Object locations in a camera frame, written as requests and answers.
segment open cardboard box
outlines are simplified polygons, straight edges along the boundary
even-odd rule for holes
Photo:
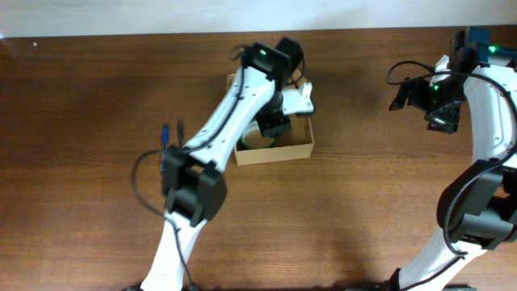
[[[232,85],[234,74],[228,75],[226,79],[226,89]],[[294,73],[294,78],[298,78],[300,72]],[[276,138],[274,147],[269,149],[248,150],[238,141],[233,152],[239,166],[250,165],[261,162],[285,161],[297,158],[310,158],[314,147],[313,129],[310,124],[310,118],[299,117],[296,115],[289,116],[291,119],[291,129]]]

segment pen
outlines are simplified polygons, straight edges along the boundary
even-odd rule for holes
[[[163,124],[162,127],[162,149],[166,150],[167,146],[169,145],[169,125],[167,123]],[[160,159],[160,173],[163,174],[164,171],[164,163],[165,163],[165,157]]]

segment black cable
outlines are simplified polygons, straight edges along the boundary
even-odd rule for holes
[[[229,51],[229,59],[232,61],[236,61],[239,57],[242,56],[245,49],[245,44],[237,44]]]
[[[305,58],[304,57],[301,58],[301,64],[302,64],[302,67],[301,67],[300,77],[298,77],[298,79],[296,81],[293,79],[293,77],[291,77],[291,82],[287,83],[285,86],[294,85],[296,88],[298,88],[298,82],[301,81],[301,79],[305,76]]]
[[[427,283],[431,282],[432,280],[438,278],[438,276],[440,276],[443,273],[445,273],[448,269],[450,269],[452,266],[454,266],[456,263],[458,263],[461,259],[464,259],[464,258],[463,257],[456,257],[456,258],[454,258],[451,262],[449,262],[449,264],[447,264],[445,267],[443,267],[441,270],[439,270],[435,275],[430,276],[429,278],[427,278],[425,280],[421,280],[421,281],[419,281],[417,283],[409,285],[409,286],[407,286],[405,288],[402,288],[399,291],[408,291],[408,290],[411,290],[413,288],[419,287],[420,285],[424,285],[424,284],[427,284]]]
[[[153,156],[155,154],[162,154],[164,159],[170,158],[167,154],[167,150],[150,150],[150,151],[143,153],[140,157],[138,157],[137,160],[135,161],[135,163],[133,164],[132,170],[131,170],[132,192],[135,195],[138,202],[140,202],[140,204],[142,204],[142,206],[144,206],[146,209],[148,209],[151,213],[154,213],[157,216],[159,216],[161,219],[168,221],[172,225],[172,228],[174,230],[174,239],[176,240],[176,249],[178,251],[179,260],[181,261],[183,269],[185,270],[185,273],[187,274],[189,289],[191,291],[197,290],[198,288],[195,285],[194,281],[192,280],[192,275],[191,275],[190,271],[188,270],[187,261],[183,257],[183,252],[182,252],[181,246],[179,244],[179,235],[178,235],[178,232],[180,231],[180,229],[176,225],[176,222],[174,222],[172,219],[169,219],[167,216],[165,216],[163,214],[162,211],[160,211],[159,209],[152,206],[149,202],[147,202],[144,199],[144,197],[142,197],[140,190],[138,189],[138,185],[137,185],[138,168],[140,167],[140,165],[146,158]]]
[[[407,79],[407,80],[404,80],[404,81],[400,81],[400,82],[393,82],[391,81],[390,77],[391,77],[391,73],[392,71],[397,68],[398,66],[400,65],[404,65],[404,64],[413,64],[413,65],[418,65],[418,66],[421,66],[422,68],[425,68],[429,71],[431,71],[432,73],[430,74],[425,74],[423,76],[420,76],[420,77],[416,77],[416,78],[411,78],[411,79]],[[515,102],[514,100],[511,98],[511,93],[509,91],[507,91],[504,86],[502,86],[501,84],[499,84],[498,82],[494,81],[492,78],[488,78],[486,76],[483,76],[483,75],[480,75],[480,74],[475,74],[475,73],[462,73],[462,72],[454,72],[454,71],[443,71],[443,72],[435,72],[435,67],[433,66],[430,66],[430,65],[424,65],[422,63],[419,63],[417,61],[401,61],[397,64],[395,64],[394,66],[391,67],[391,69],[389,69],[388,71],[388,76],[386,77],[386,82],[388,82],[388,84],[390,85],[402,85],[402,84],[407,84],[407,83],[410,83],[410,82],[415,82],[415,81],[418,81],[418,80],[422,80],[424,78],[429,78],[429,77],[434,77],[434,76],[439,76],[439,75],[456,75],[456,76],[464,76],[464,77],[472,77],[472,78],[478,78],[478,79],[481,79],[483,81],[486,81],[492,85],[494,85],[496,88],[498,88],[503,97],[506,99],[506,101],[509,103],[510,105],[510,109],[515,117],[515,120],[517,120],[517,107],[515,106]],[[470,181],[466,182],[464,184],[464,186],[461,188],[461,190],[458,191],[458,193],[454,196],[454,198],[452,199],[452,202],[451,204],[449,205],[449,208],[447,210],[447,213],[445,215],[445,222],[444,222],[444,225],[443,225],[443,238],[445,240],[445,244],[447,245],[447,248],[454,254],[454,255],[458,255],[458,256],[465,256],[468,254],[467,251],[458,251],[457,249],[455,249],[453,246],[452,246],[452,243],[451,243],[451,239],[449,238],[449,222],[450,222],[450,219],[451,219],[451,214],[452,214],[452,210],[454,209],[454,206],[456,204],[456,202],[458,201],[458,199],[460,199],[461,195],[463,194],[463,192],[465,191],[465,189],[470,185],[472,184],[476,179],[478,179],[479,177],[481,177],[482,175],[484,175],[485,173],[489,172],[489,171],[492,171],[493,169],[495,169],[496,167],[500,167],[502,166],[505,162],[507,162],[515,153],[517,153],[517,142],[515,143],[514,146],[512,146],[510,149],[507,150],[507,155],[501,159],[501,160],[498,160],[498,161],[495,161],[490,167],[488,167],[487,169],[479,172],[478,174],[476,174]]]

